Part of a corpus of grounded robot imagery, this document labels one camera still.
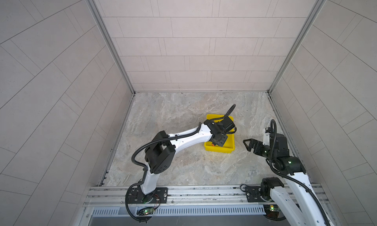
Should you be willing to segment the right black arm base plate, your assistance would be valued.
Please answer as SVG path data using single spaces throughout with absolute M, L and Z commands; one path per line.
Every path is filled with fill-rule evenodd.
M 247 202 L 272 202 L 269 190 L 265 187 L 242 185 L 240 189 L 246 194 Z

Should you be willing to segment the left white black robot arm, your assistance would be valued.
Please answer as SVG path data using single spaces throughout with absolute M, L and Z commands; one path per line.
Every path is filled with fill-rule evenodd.
M 199 143 L 211 142 L 215 146 L 224 146 L 228 136 L 237 128 L 230 117 L 206 120 L 198 127 L 177 134 L 159 132 L 145 147 L 145 164 L 141 191 L 148 195 L 155 191 L 160 173 L 166 171 L 178 152 Z

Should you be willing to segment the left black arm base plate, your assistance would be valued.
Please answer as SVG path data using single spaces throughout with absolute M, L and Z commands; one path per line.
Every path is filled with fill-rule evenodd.
M 141 187 L 133 187 L 130 192 L 126 194 L 127 203 L 129 204 L 155 204 L 167 203 L 168 188 L 157 187 L 149 194 L 144 194 Z

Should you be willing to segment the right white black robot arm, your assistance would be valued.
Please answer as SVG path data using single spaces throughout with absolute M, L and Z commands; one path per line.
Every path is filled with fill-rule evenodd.
M 292 226 L 332 226 L 333 222 L 315 194 L 300 159 L 290 155 L 283 134 L 266 132 L 263 140 L 243 141 L 247 151 L 266 158 L 275 177 L 264 178 L 260 187 L 241 188 L 249 202 L 264 201 L 270 212 L 278 208 Z

